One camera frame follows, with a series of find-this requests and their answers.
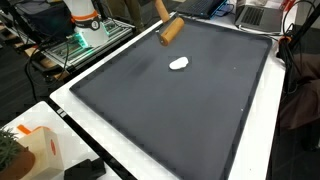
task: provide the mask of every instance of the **white object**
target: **white object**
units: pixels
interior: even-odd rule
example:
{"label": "white object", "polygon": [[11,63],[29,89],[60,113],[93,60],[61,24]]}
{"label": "white object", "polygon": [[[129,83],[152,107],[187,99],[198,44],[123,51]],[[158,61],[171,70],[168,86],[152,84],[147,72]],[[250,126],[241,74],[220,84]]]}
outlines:
{"label": "white object", "polygon": [[178,58],[178,59],[174,60],[173,62],[171,62],[169,67],[172,70],[178,70],[181,68],[185,68],[188,63],[189,63],[188,58],[181,57],[181,58]]}
{"label": "white object", "polygon": [[[73,16],[87,16],[95,11],[91,0],[64,0],[64,2]],[[100,21],[94,21],[92,26],[98,27],[95,23],[100,23],[100,27],[96,30],[91,28],[81,28],[78,26],[75,28],[75,32],[81,34],[87,42],[88,47],[97,47],[109,40],[109,35],[103,23]]]}
{"label": "white object", "polygon": [[[30,130],[38,126],[46,126],[55,132],[58,136],[62,163],[65,169],[85,159],[95,160],[98,158],[98,155],[45,102],[39,102],[5,126],[13,128],[17,137],[21,138],[24,134],[16,128],[20,124]],[[107,164],[104,165],[107,173],[98,180],[121,180]],[[63,175],[64,172],[61,172],[52,180],[61,180]]]}
{"label": "white object", "polygon": [[[294,22],[296,10],[289,13],[286,24]],[[234,26],[233,16],[199,20],[231,29]],[[134,42],[157,28],[162,21],[142,32],[140,35],[117,49],[91,68],[72,79],[56,90],[50,98],[62,107],[76,123],[82,126],[111,155],[124,165],[139,180],[178,179],[159,163],[131,143],[112,125],[92,111],[79,100],[69,88],[90,74],[111,58],[128,48]],[[257,91],[250,109],[243,135],[236,152],[229,180],[265,180],[271,145],[275,130],[278,104],[284,80],[285,68],[275,57],[277,46],[271,50],[266,60]]]}

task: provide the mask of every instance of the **green leaves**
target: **green leaves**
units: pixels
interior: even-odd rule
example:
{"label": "green leaves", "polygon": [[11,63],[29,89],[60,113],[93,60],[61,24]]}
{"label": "green leaves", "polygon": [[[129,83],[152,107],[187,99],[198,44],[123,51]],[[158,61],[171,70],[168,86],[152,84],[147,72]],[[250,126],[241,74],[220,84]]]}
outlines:
{"label": "green leaves", "polygon": [[0,172],[7,168],[21,151],[16,139],[12,128],[0,129]]}

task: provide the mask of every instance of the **floor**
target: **floor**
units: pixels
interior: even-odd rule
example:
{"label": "floor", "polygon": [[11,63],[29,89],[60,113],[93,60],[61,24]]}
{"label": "floor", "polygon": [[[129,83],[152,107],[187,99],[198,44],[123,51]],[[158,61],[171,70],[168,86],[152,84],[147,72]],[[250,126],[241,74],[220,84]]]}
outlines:
{"label": "floor", "polygon": [[[168,9],[173,9],[177,2],[164,1]],[[142,7],[143,21],[148,26],[159,20],[151,3]],[[302,52],[320,53],[320,30],[313,29],[302,41]],[[0,127],[17,115],[34,105],[31,87],[23,68],[27,57],[17,54],[11,47],[0,49]],[[35,79],[43,82],[38,72],[33,72]],[[53,87],[38,87],[37,97],[48,100],[49,94],[63,85],[63,82]],[[313,128],[320,132],[320,123]],[[272,158],[271,178],[268,180],[320,180],[320,152],[306,152],[302,149],[301,140],[306,136],[307,127],[293,131],[281,131],[275,135]]]}

